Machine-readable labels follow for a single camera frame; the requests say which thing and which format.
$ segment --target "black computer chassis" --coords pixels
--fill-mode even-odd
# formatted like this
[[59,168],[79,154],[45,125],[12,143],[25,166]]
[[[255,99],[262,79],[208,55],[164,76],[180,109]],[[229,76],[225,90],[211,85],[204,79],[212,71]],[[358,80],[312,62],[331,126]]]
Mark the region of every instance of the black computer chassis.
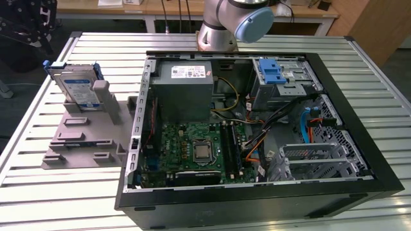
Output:
[[[204,55],[207,52],[148,51],[147,54],[157,57],[164,55],[169,57],[169,54],[179,57],[180,54],[189,54],[193,57],[195,54]],[[224,52],[227,57],[233,54],[306,57],[375,179],[284,185],[267,183],[259,187],[123,193],[124,163],[115,209],[123,211],[144,230],[331,217],[368,200],[384,198],[404,190],[319,55]]]

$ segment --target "desk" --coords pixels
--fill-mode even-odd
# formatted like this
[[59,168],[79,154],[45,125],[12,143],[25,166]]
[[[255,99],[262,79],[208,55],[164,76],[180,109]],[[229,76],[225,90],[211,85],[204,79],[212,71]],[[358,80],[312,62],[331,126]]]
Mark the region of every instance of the desk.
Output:
[[[195,41],[193,34],[84,33],[69,38],[57,61],[97,60],[109,90],[125,101],[137,95],[145,51],[193,51]],[[252,44],[239,42],[239,50],[319,53],[406,190],[332,218],[191,230],[410,230],[411,105],[356,43],[343,37],[266,36]],[[1,231],[139,230],[113,210],[120,167],[40,168],[64,113],[63,102],[64,95],[47,77],[0,156]]]
[[[155,20],[164,20],[161,0],[144,0],[143,4],[124,5],[123,8],[99,9],[99,0],[59,0],[57,18],[69,19],[143,19],[148,33],[155,33]],[[203,20],[204,0],[188,0],[191,19]],[[179,20],[179,2],[177,0],[164,1],[167,19]],[[334,20],[339,13],[332,7],[328,11],[322,11],[316,7],[292,6],[296,23],[320,24],[315,35],[326,36]],[[185,1],[181,0],[183,20],[188,20],[188,11]],[[290,22],[290,17],[275,17],[275,22]]]

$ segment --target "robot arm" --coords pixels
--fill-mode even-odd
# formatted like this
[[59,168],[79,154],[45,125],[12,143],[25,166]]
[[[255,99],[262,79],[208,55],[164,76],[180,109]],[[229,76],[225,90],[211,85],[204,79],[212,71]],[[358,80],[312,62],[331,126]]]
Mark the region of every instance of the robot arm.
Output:
[[207,0],[197,37],[201,51],[233,51],[236,39],[252,43],[268,32],[274,13],[268,0]]

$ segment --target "motherboard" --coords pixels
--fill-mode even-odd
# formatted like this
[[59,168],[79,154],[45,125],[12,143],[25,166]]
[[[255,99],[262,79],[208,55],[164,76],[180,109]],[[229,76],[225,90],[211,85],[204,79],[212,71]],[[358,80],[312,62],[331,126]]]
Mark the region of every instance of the motherboard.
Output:
[[252,166],[240,165],[240,153],[229,158],[224,134],[233,132],[237,150],[245,141],[244,125],[220,123],[164,124],[159,158],[147,158],[145,182],[156,187],[169,187],[184,179],[183,186],[207,180],[211,184],[255,182]]

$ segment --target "slotted metal tabletop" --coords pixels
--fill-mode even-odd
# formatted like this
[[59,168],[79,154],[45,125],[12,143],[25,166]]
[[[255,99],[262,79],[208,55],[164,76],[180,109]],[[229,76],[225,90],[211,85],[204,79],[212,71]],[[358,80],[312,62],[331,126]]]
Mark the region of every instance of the slotted metal tabletop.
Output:
[[[121,101],[137,95],[147,50],[195,49],[195,35],[83,33],[69,38],[59,61],[96,60]],[[406,190],[332,218],[189,230],[411,230],[411,107],[358,44],[343,37],[266,36],[252,44],[239,42],[239,49],[319,53]],[[120,167],[40,168],[64,113],[63,101],[48,77],[0,156],[1,230],[139,230],[113,210]]]

